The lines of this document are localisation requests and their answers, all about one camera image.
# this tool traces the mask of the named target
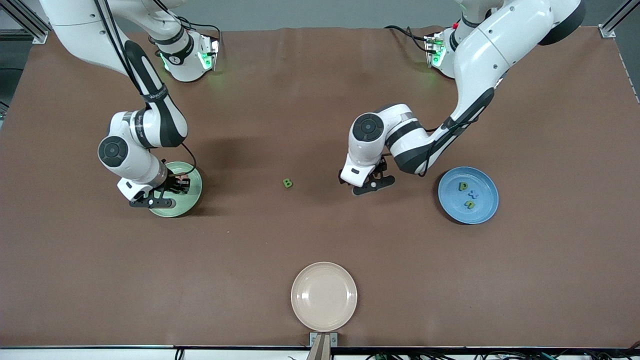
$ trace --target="plate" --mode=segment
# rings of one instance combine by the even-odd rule
[[[298,274],[291,287],[291,306],[309,329],[329,332],[346,324],[356,309],[356,283],[334,263],[315,263]]]
[[[193,168],[193,165],[184,163],[182,161],[173,161],[171,163],[167,163],[166,167],[173,171],[174,174],[178,174],[179,172],[187,172]],[[175,200],[175,206],[173,208],[168,209],[149,209],[152,213],[156,214],[159,217],[163,218],[172,218],[179,217],[180,215],[185,214],[187,211],[191,210],[193,206],[198,202],[200,198],[200,194],[202,193],[202,177],[198,172],[198,169],[193,169],[187,177],[189,178],[189,191],[184,194],[176,194],[172,192],[164,192],[163,197],[167,199]],[[160,192],[154,192],[155,196],[160,196]]]
[[[438,185],[440,204],[455,220],[480,224],[498,210],[498,189],[484,172],[472,167],[449,170]]]

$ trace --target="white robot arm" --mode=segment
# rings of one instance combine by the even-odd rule
[[[146,103],[141,110],[113,115],[107,136],[98,148],[100,161],[121,177],[118,188],[131,206],[173,207],[172,200],[155,203],[156,199],[149,193],[160,187],[186,193],[188,181],[171,174],[149,149],[182,144],[188,134],[187,123],[144,50],[120,31],[111,18],[107,3],[42,0],[42,7],[60,42],[71,54],[128,75]],[[154,34],[160,37],[157,35],[160,33],[162,31],[157,29]]]
[[[430,135],[407,105],[388,106],[358,117],[349,132],[349,152],[340,179],[361,187],[355,194],[379,190],[393,183],[383,177],[382,158],[387,146],[403,172],[424,174],[441,153],[493,99],[504,73],[561,23],[554,6],[571,14],[566,1],[513,0],[476,26],[457,47],[453,71],[458,87],[454,111]]]

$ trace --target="brown table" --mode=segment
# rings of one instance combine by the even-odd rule
[[[205,180],[190,216],[165,219],[130,208],[97,159],[112,114],[142,106],[129,80],[55,36],[33,47],[0,131],[0,344],[306,343],[289,292],[316,261],[358,285],[341,345],[638,338],[640,109],[596,28],[511,69],[425,178],[391,165],[396,185],[358,198],[337,179],[352,121],[405,102],[437,126],[453,81],[389,30],[225,33],[219,61],[194,83],[161,72]],[[498,186],[487,223],[437,204],[438,177],[462,165]]]

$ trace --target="white plate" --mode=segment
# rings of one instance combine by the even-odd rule
[[[334,263],[315,263],[298,274],[291,287],[291,306],[308,328],[328,332],[349,321],[356,309],[356,283]]]

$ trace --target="round black joint cap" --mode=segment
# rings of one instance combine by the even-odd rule
[[[353,136],[358,141],[372,142],[382,135],[385,124],[376,114],[363,114],[353,123]]]
[[[127,142],[119,136],[109,136],[98,147],[98,157],[108,167],[119,167],[128,153]]]

